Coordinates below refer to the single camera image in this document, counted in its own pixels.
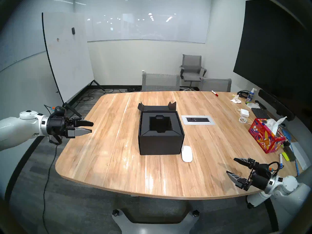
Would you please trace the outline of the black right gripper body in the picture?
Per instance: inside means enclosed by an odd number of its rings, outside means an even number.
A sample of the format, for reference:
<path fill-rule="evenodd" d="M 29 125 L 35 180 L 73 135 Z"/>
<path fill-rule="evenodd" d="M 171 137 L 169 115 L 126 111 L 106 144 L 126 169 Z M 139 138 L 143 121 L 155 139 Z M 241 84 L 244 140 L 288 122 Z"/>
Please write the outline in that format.
<path fill-rule="evenodd" d="M 269 168 L 257 168 L 252 169 L 248 180 L 251 182 L 251 186 L 254 186 L 262 191 L 264 191 L 271 179 L 271 171 Z"/>

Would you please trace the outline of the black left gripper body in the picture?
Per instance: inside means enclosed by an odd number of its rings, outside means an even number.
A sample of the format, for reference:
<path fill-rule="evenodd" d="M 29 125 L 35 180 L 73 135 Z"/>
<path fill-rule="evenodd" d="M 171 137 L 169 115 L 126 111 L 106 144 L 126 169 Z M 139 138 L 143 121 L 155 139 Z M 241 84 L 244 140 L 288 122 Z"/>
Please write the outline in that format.
<path fill-rule="evenodd" d="M 48 135 L 74 138 L 73 120 L 66 116 L 49 116 L 46 131 Z"/>

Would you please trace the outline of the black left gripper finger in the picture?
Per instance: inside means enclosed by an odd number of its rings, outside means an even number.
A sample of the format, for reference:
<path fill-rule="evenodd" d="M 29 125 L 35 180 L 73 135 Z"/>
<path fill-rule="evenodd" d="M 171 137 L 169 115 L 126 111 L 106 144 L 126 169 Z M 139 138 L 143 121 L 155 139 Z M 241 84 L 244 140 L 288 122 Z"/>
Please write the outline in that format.
<path fill-rule="evenodd" d="M 76 138 L 77 136 L 82 136 L 85 134 L 92 133 L 91 129 L 86 128 L 66 128 L 65 137 L 66 138 Z"/>
<path fill-rule="evenodd" d="M 73 119 L 73 127 L 82 127 L 82 126 L 92 127 L 93 125 L 94 123 L 91 121 L 87 121 L 84 119 Z"/>

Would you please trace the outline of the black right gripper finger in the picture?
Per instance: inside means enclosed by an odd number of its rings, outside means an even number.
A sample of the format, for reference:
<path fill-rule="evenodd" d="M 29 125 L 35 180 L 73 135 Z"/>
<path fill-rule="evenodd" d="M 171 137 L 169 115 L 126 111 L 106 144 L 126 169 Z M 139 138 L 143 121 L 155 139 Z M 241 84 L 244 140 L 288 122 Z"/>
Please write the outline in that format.
<path fill-rule="evenodd" d="M 248 179 L 242 178 L 230 171 L 226 171 L 226 173 L 228 177 L 230 178 L 230 180 L 235 184 L 236 187 L 243 189 L 245 191 L 249 190 L 251 182 Z"/>
<path fill-rule="evenodd" d="M 249 169 L 257 169 L 259 166 L 259 162 L 256 162 L 254 159 L 251 158 L 234 158 L 234 161 L 248 167 Z"/>

